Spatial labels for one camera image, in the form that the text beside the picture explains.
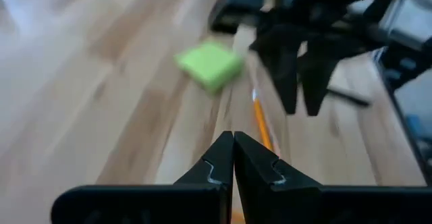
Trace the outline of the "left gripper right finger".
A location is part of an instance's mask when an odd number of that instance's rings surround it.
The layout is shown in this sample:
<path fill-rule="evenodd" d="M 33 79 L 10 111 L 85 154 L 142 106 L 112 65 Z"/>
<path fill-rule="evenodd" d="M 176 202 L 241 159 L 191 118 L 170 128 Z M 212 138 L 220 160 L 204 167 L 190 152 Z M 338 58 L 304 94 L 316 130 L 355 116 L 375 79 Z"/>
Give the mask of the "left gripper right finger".
<path fill-rule="evenodd" d="M 234 139 L 247 223 L 431 223 L 428 187 L 326 186 L 244 132 Z"/>

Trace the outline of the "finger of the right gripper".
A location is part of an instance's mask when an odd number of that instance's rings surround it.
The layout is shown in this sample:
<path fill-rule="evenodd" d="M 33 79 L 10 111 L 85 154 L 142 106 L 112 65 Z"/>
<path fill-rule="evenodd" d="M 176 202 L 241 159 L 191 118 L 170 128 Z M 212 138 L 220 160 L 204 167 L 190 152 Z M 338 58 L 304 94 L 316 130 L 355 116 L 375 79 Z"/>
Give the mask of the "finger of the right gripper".
<path fill-rule="evenodd" d="M 302 35 L 287 25 L 277 25 L 256 32 L 250 45 L 267 70 L 277 95 L 288 115 L 296 112 L 297 56 L 303 41 Z"/>
<path fill-rule="evenodd" d="M 340 60 L 336 53 L 332 42 L 316 39 L 308 41 L 306 53 L 298 58 L 308 116 L 319 114 L 330 78 Z"/>

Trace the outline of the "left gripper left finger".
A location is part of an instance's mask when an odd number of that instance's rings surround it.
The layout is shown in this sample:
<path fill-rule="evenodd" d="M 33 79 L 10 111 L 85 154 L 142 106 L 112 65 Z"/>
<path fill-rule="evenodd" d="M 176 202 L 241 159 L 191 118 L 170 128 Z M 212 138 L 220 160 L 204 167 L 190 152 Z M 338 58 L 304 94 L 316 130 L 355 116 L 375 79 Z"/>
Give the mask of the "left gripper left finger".
<path fill-rule="evenodd" d="M 52 223 L 229 223 L 234 136 L 223 132 L 172 184 L 86 185 L 61 194 Z"/>

